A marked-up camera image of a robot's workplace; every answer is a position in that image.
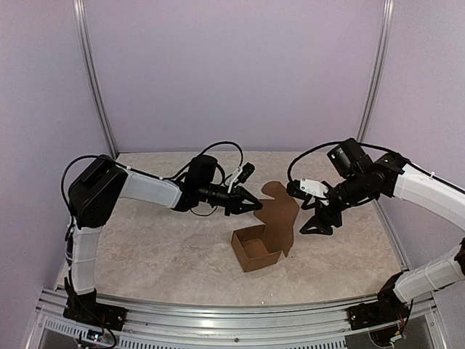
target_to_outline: metal vent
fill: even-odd
[[[45,321],[45,328],[64,334],[65,336],[79,338],[81,335],[82,338],[87,336],[88,328],[81,326],[80,324],[68,323],[65,319],[50,318],[47,317]],[[207,349],[212,348],[209,346],[203,345],[188,345],[179,346],[178,344],[171,344],[168,342],[159,342],[153,340],[143,340],[137,338],[135,334],[128,334],[126,332],[119,335],[119,343],[117,348],[123,349]],[[223,349],[246,349],[246,346],[222,346]],[[267,349],[347,349],[346,341],[344,337],[337,337],[331,340],[319,340],[304,342],[298,345],[293,346],[283,346],[283,345],[270,345],[266,347]]]
[[[45,328],[74,338],[79,338],[79,335],[85,338],[87,335],[87,329],[84,327],[67,324],[52,318],[45,321]]]
[[[207,348],[207,347],[201,347],[201,346],[178,346],[178,345],[170,345],[168,343],[154,343],[154,342],[149,342],[146,340],[139,340],[135,338],[130,338],[126,337],[124,334],[120,336],[119,348],[125,348],[125,349],[201,349],[201,348]],[[231,347],[231,348],[237,348],[237,349],[243,349],[247,347]],[[347,349],[346,346],[346,341],[343,337],[339,337],[336,339],[332,340],[325,340],[325,341],[317,341],[317,342],[307,342],[307,343],[302,343],[297,346],[292,346],[292,347],[283,347],[283,346],[269,346],[267,349]]]

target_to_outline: lavender backdrop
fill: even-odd
[[[301,150],[355,135],[383,3],[86,1],[119,150]]]
[[[105,143],[72,1],[3,1],[0,36],[0,348],[14,349],[63,260],[61,173]]]
[[[394,148],[465,187],[465,3],[396,1],[367,142]],[[412,204],[383,200],[412,267],[440,256],[464,232]],[[465,340],[465,284],[435,299],[451,348]]]

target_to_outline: marble tabletop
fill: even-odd
[[[118,161],[169,177],[195,153],[121,154]],[[238,153],[212,152],[226,173],[238,165]],[[245,152],[255,173],[244,185],[259,198],[271,180],[287,183],[286,170],[298,153]],[[294,178],[341,178],[324,153],[302,159]],[[195,209],[208,213],[206,204]],[[174,212],[154,204],[120,199],[104,227],[97,250],[95,280],[100,294],[138,300],[194,305],[287,305],[328,302],[377,293],[400,271],[389,239],[372,204],[343,212],[332,236],[299,233],[312,216],[300,211],[294,246],[276,265],[244,273],[230,241],[232,231],[260,224],[252,213],[210,217]],[[62,284],[63,270],[58,283]]]

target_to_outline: open cardboard box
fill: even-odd
[[[276,264],[281,252],[287,257],[294,244],[294,223],[299,205],[280,182],[268,182],[262,192],[274,198],[260,200],[263,208],[254,212],[264,224],[232,233],[232,249],[246,273]]]

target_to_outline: aluminum frame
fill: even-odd
[[[99,302],[128,310],[123,331],[115,332],[115,335],[121,342],[135,343],[136,346],[122,345],[122,348],[137,348],[137,343],[163,343],[168,348],[297,348],[303,343],[330,342],[367,332],[368,329],[352,331],[346,311],[350,306],[376,299],[369,296],[328,303],[238,308],[174,305],[100,294],[97,297]],[[63,289],[45,289],[36,307],[36,321],[31,333],[41,333],[47,319],[67,326],[64,334],[70,336],[82,330],[98,330],[63,318],[66,300]],[[431,295],[416,300],[411,317],[419,316],[429,316],[429,321],[439,324]],[[436,332],[431,331],[434,348],[446,349],[441,327],[436,326],[434,330]],[[38,345],[37,341],[30,340],[26,348],[34,349]]]
[[[371,74],[370,87],[368,96],[363,108],[363,116],[360,122],[360,127],[357,132],[357,141],[362,142],[365,139],[368,131],[368,125],[373,114],[373,107],[375,105],[376,95],[378,94],[379,84],[381,82],[381,75],[383,73],[384,61],[387,53],[387,46],[389,43],[389,35],[392,27],[392,16],[394,14],[394,0],[384,1],[384,12],[381,24],[381,32],[379,34],[378,48],[376,50],[375,65],[373,73]]]
[[[74,15],[76,17],[76,24],[78,26],[79,41],[81,43],[82,55],[84,57],[84,65],[86,67],[87,78],[91,89],[92,97],[94,98],[97,116],[102,128],[105,138],[105,143],[108,147],[110,155],[116,159],[119,155],[116,147],[115,137],[111,131],[110,122],[108,121],[105,105],[103,103],[100,85],[97,79],[97,72],[95,70],[94,60],[92,58],[92,49],[89,39],[89,31],[87,29],[86,21],[86,7],[84,0],[73,0]]]
[[[407,271],[407,258],[405,257],[404,250],[400,246],[399,238],[397,237],[394,228],[392,227],[392,224],[387,217],[386,211],[384,211],[383,206],[381,206],[378,201],[373,201],[373,207],[376,211],[376,214],[378,215],[379,220],[381,221],[381,225],[383,226],[384,231],[386,232],[387,238],[389,239],[401,271]]]

